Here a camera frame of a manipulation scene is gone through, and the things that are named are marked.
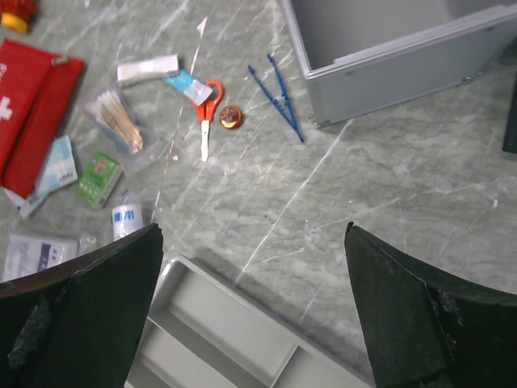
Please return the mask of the white blue instruction packet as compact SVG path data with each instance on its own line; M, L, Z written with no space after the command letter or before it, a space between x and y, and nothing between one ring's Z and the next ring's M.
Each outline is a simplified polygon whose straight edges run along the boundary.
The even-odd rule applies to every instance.
M95 249L94 236L12 233L6 249L2 281L42 272Z

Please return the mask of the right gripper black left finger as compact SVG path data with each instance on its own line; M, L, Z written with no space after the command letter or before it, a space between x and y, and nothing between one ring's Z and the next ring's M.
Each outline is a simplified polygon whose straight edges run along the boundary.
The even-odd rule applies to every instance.
M162 266L153 223L1 284L3 387L121 387Z

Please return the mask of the cotton swabs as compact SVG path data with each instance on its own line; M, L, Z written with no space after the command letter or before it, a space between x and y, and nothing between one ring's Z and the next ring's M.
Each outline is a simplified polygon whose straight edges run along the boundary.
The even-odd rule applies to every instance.
M114 144L127 176L140 173L164 153L165 141L139 125L119 87L99 90L85 102L84 110Z

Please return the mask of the light blue gauze packet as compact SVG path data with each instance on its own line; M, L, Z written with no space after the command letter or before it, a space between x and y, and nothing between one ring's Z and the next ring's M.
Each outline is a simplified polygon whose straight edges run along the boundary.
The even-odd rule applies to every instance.
M27 199L23 199L9 189L4 188L3 191L19 211L21 218L27 219L51 193L77 180L78 173L71 141L68 135L63 135L51 144L35 188Z

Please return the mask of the red first aid pouch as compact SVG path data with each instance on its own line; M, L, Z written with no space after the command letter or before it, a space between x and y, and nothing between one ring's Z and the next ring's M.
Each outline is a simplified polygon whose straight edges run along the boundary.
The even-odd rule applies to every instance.
M5 39L1 45L1 186L33 191L85 62Z

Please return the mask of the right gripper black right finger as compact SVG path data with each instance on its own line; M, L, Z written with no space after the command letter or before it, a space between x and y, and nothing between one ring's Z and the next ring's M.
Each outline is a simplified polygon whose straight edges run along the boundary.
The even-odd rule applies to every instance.
M347 266L378 387L514 387L516 296L424 263L354 223Z

